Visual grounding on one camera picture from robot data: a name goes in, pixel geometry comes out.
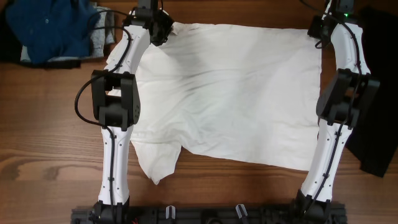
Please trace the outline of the white t-shirt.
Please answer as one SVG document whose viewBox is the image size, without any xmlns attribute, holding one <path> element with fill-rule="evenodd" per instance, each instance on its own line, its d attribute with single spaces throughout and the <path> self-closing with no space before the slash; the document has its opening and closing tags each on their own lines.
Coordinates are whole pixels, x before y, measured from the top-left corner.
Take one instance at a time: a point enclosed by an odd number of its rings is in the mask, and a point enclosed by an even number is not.
<svg viewBox="0 0 398 224">
<path fill-rule="evenodd" d="M 158 183 L 180 151 L 309 170 L 322 53 L 305 29 L 175 23 L 136 77 L 141 115 L 131 136 Z"/>
</svg>

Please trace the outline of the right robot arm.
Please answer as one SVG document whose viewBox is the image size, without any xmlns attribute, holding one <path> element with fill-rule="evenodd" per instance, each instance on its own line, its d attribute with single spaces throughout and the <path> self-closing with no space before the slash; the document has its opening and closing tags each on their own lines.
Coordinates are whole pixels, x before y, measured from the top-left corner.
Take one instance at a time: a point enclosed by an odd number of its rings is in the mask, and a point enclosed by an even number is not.
<svg viewBox="0 0 398 224">
<path fill-rule="evenodd" d="M 308 35 L 319 40 L 318 49 L 333 46 L 336 73 L 317 101 L 317 145 L 310 170 L 293 201 L 292 218 L 326 223 L 335 215 L 333 184 L 343 149 L 366 115 L 380 82 L 371 76 L 366 63 L 363 28 L 354 16 L 354 1 L 325 1 Z"/>
</svg>

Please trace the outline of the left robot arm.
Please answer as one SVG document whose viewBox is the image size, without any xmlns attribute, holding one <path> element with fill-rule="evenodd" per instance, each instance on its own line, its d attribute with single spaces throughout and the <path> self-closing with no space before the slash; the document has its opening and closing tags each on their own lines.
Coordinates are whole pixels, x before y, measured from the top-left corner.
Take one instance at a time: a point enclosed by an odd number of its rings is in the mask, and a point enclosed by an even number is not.
<svg viewBox="0 0 398 224">
<path fill-rule="evenodd" d="M 127 219 L 129 138 L 141 113 L 135 73 L 150 45 L 166 43 L 173 23 L 162 2 L 139 1 L 123 20 L 123 37 L 105 68 L 91 75 L 93 114 L 102 127 L 104 144 L 102 187 L 89 215 L 93 223 L 124 223 Z"/>
</svg>

